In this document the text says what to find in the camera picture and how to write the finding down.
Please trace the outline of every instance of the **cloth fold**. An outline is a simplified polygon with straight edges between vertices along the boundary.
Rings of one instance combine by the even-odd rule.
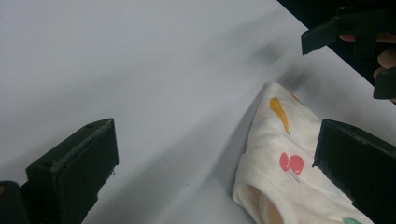
[[[233,188],[235,202],[257,223],[373,223],[312,167],[319,129],[308,107],[279,84],[268,85]]]

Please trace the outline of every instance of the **white towel with fruit print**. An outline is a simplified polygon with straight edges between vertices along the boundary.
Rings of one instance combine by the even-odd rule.
[[[373,223],[318,167],[320,121],[277,83],[268,85],[241,157],[233,199],[257,223]]]

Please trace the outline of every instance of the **human hand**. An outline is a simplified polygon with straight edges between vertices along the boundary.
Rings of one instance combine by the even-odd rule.
[[[355,42],[356,36],[354,35],[340,35],[340,38],[347,42]],[[383,33],[378,35],[376,40],[377,42],[386,42],[386,43],[396,43],[396,35],[391,33]],[[386,49],[378,55],[378,63],[380,67],[378,67],[374,73],[374,79],[383,72],[384,70],[390,69],[391,67],[396,66],[396,47],[392,47],[390,49]]]

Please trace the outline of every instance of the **white surface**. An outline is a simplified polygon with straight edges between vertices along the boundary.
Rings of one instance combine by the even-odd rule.
[[[0,178],[113,117],[120,166],[85,223],[251,223],[231,190],[265,82],[396,144],[394,105],[328,49],[303,57],[303,31],[274,0],[2,1]]]

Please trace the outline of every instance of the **yellow leaf print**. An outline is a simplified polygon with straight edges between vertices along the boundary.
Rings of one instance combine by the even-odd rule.
[[[283,127],[285,128],[286,133],[288,133],[290,136],[288,117],[286,116],[285,111],[282,109],[282,105],[280,104],[280,101],[277,99],[277,97],[274,97],[271,99],[270,106],[271,106],[271,109],[280,118],[280,120],[282,120]]]

